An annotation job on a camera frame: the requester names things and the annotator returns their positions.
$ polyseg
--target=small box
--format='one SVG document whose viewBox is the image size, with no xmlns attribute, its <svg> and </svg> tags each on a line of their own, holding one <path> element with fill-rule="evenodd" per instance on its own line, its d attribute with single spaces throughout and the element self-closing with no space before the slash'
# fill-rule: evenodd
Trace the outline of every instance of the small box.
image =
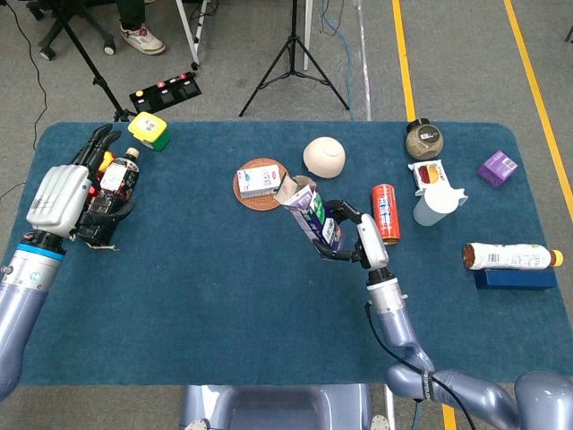
<svg viewBox="0 0 573 430">
<path fill-rule="evenodd" d="M 154 151 L 163 150 L 169 142 L 167 123 L 148 112 L 140 112 L 127 129 L 135 139 Z"/>
<path fill-rule="evenodd" d="M 311 242 L 319 240 L 333 251 L 342 248 L 342 230 L 309 177 L 285 175 L 275 200 L 293 214 Z"/>
<path fill-rule="evenodd" d="M 485 269 L 474 271 L 475 286 L 481 289 L 548 289 L 557 287 L 553 269 L 519 271 Z"/>
<path fill-rule="evenodd" d="M 276 164 L 237 170 L 236 176 L 239 180 L 239 192 L 243 198 L 274 194 L 280 187 L 280 175 Z"/>
<path fill-rule="evenodd" d="M 516 171 L 517 163 L 498 150 L 478 169 L 477 174 L 493 187 L 503 184 Z"/>
</svg>

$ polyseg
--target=round coaster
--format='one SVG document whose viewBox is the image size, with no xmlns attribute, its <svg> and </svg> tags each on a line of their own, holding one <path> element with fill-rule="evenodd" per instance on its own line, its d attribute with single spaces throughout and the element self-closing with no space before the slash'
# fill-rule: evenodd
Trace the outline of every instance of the round coaster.
<svg viewBox="0 0 573 430">
<path fill-rule="evenodd" d="M 239 170 L 243 170 L 245 168 L 261 168 L 263 166 L 270 166 L 271 164 L 276 164 L 278 166 L 280 177 L 283 177 L 285 173 L 288 173 L 285 167 L 275 159 L 252 159 L 241 166 Z M 274 199 L 274 194 L 258 195 L 257 197 L 247 197 L 245 199 L 241 197 L 241 193 L 239 192 L 239 179 L 236 177 L 236 173 L 233 178 L 233 191 L 235 192 L 235 197 L 239 202 L 254 211 L 272 211 L 280 206 L 280 204 Z"/>
</svg>

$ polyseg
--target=bottle cap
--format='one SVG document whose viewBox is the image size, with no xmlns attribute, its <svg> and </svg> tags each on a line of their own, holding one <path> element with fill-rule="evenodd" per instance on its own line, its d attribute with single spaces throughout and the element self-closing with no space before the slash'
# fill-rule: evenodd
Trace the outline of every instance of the bottle cap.
<svg viewBox="0 0 573 430">
<path fill-rule="evenodd" d="M 553 267 L 561 266 L 565 260 L 563 253 L 559 249 L 552 249 L 552 251 L 555 254 L 555 263 L 553 264 Z"/>
<path fill-rule="evenodd" d="M 128 148 L 127 151 L 125 152 L 126 155 L 131 155 L 133 157 L 135 157 L 136 159 L 140 156 L 140 152 L 138 150 L 136 150 L 135 148 Z"/>
</svg>

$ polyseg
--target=soda can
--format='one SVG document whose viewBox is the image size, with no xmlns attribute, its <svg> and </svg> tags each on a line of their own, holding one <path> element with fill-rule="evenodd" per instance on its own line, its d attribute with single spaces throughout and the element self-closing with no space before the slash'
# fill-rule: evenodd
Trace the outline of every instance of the soda can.
<svg viewBox="0 0 573 430">
<path fill-rule="evenodd" d="M 394 187 L 389 184 L 376 185 L 372 189 L 374 219 L 384 244 L 393 245 L 400 240 L 398 207 Z"/>
</svg>

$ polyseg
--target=tripod stand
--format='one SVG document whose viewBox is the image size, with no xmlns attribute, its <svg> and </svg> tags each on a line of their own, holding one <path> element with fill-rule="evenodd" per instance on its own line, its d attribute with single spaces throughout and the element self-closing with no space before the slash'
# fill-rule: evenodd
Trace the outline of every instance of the tripod stand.
<svg viewBox="0 0 573 430">
<path fill-rule="evenodd" d="M 311 55 L 309 50 L 303 45 L 303 42 L 301 42 L 301 38 L 296 34 L 296 8 L 297 8 L 297 6 L 298 6 L 297 0 L 293 0 L 293 12 L 292 12 L 292 16 L 291 16 L 292 21 L 291 21 L 290 36 L 286 40 L 285 45 L 283 45 L 283 47 L 280 49 L 280 51 L 278 51 L 278 55 L 275 57 L 275 60 L 272 62 L 269 69 L 267 70 L 265 75 L 262 77 L 261 82 L 259 82 L 259 85 L 257 85 L 257 88 L 255 88 L 254 93 L 251 95 L 251 97 L 247 101 L 246 105 L 244 105 L 243 110 L 241 111 L 239 116 L 243 116 L 244 111 L 247 110 L 247 108 L 251 104 L 252 100 L 254 99 L 254 96 L 257 95 L 257 92 L 259 92 L 259 90 L 264 90 L 269 85 L 271 85 L 273 82 L 279 81 L 281 79 L 286 79 L 289 76 L 296 76 L 297 78 L 312 79 L 313 81 L 319 82 L 322 85 L 326 85 L 326 86 L 330 87 L 334 91 L 334 93 L 337 95 L 338 99 L 340 100 L 340 102 L 342 103 L 344 108 L 346 110 L 350 110 L 350 107 L 348 107 L 347 103 L 344 101 L 344 99 L 342 99 L 342 96 L 338 93 L 337 89 L 334 87 L 334 85 L 332 84 L 332 82 L 330 81 L 328 76 L 322 71 L 321 67 L 316 62 L 314 57 Z M 318 70 L 319 73 L 321 74 L 322 79 L 316 78 L 314 76 L 310 76 L 306 73 L 298 72 L 295 69 L 295 51 L 296 51 L 296 45 L 297 44 L 301 47 L 303 52 L 306 55 L 308 55 L 309 59 L 314 64 L 314 67 L 316 67 L 316 70 Z M 270 75 L 270 72 L 272 72 L 272 69 L 274 69 L 275 65 L 277 65 L 279 58 L 282 57 L 283 53 L 287 49 L 288 49 L 288 63 L 290 64 L 288 72 L 283 73 L 279 77 L 271 79 L 270 81 L 266 82 L 267 78 Z"/>
<path fill-rule="evenodd" d="M 60 22 L 65 32 L 68 33 L 68 36 L 72 40 L 75 47 L 78 49 L 78 52 L 80 52 L 80 55 L 83 57 L 83 60 L 86 62 L 91 72 L 93 73 L 94 75 L 93 84 L 99 85 L 101 89 L 106 93 L 107 98 L 109 99 L 109 101 L 111 101 L 111 104 L 114 105 L 115 108 L 114 121 L 129 122 L 129 116 L 135 116 L 135 114 L 127 109 L 123 109 L 122 106 L 119 104 L 119 101 L 117 101 L 117 99 L 115 98 L 114 93 L 109 89 L 106 80 L 101 75 L 101 73 L 99 73 L 98 68 L 96 67 L 95 64 L 93 64 L 90 56 L 83 48 L 83 45 L 81 44 L 80 40 L 78 39 L 78 37 L 73 32 L 72 28 L 67 23 L 66 19 L 64 18 L 64 15 L 62 14 L 62 11 L 60 11 L 60 9 L 55 5 L 54 0 L 47 0 L 47 3 L 52 8 L 52 11 L 56 16 L 56 19 Z"/>
</svg>

